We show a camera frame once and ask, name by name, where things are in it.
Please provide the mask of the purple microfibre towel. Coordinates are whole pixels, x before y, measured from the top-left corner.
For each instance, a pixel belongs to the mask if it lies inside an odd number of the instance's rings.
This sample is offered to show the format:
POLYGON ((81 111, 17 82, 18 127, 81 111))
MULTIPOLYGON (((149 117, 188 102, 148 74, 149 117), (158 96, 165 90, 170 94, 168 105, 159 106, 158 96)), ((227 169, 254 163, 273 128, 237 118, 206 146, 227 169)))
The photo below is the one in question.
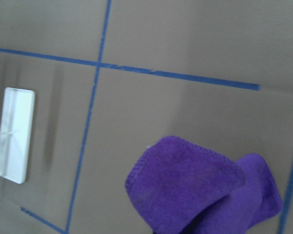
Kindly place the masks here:
POLYGON ((125 188, 155 234, 244 234, 283 206, 262 156, 232 161, 177 136, 149 147, 125 188))

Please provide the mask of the white towel rack with wooden bars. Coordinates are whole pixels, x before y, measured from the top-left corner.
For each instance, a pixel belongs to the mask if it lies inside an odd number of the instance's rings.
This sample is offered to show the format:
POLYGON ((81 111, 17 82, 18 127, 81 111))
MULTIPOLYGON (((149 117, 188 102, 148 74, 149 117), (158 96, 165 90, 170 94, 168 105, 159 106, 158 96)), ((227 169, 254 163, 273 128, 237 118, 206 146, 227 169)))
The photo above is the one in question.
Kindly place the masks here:
POLYGON ((23 184, 35 107, 34 91, 7 87, 0 122, 0 176, 23 184))

